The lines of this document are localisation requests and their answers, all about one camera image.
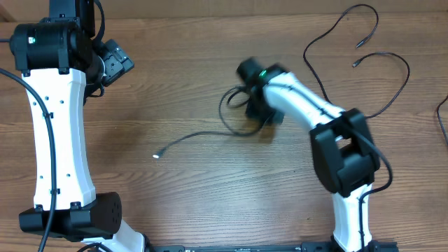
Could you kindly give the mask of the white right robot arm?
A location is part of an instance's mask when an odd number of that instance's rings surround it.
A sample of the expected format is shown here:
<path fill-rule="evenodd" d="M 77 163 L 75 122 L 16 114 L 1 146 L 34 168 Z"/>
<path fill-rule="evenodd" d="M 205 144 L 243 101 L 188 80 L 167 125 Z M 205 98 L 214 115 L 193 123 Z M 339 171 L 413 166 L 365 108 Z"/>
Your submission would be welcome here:
<path fill-rule="evenodd" d="M 364 249 L 372 240 L 366 194 L 380 167 L 365 116 L 324 101 L 280 64 L 265 68 L 250 57 L 237 75 L 248 92 L 252 116 L 291 116 L 309 133 L 314 171 L 332 195 L 335 248 Z"/>

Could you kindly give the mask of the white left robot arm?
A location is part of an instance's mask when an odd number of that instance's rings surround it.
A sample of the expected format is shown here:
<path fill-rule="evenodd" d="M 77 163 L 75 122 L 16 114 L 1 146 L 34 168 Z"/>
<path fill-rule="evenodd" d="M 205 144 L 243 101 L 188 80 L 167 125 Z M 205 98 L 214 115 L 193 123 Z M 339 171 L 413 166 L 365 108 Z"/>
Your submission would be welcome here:
<path fill-rule="evenodd" d="M 103 96 L 134 64 L 114 41 L 103 41 L 99 1 L 51 1 L 48 17 L 18 25 L 9 39 L 12 79 L 27 91 L 36 150 L 33 206 L 20 229 L 80 242 L 84 251 L 150 251 L 146 235 L 124 220 L 116 192 L 98 193 L 88 168 L 83 107 Z"/>

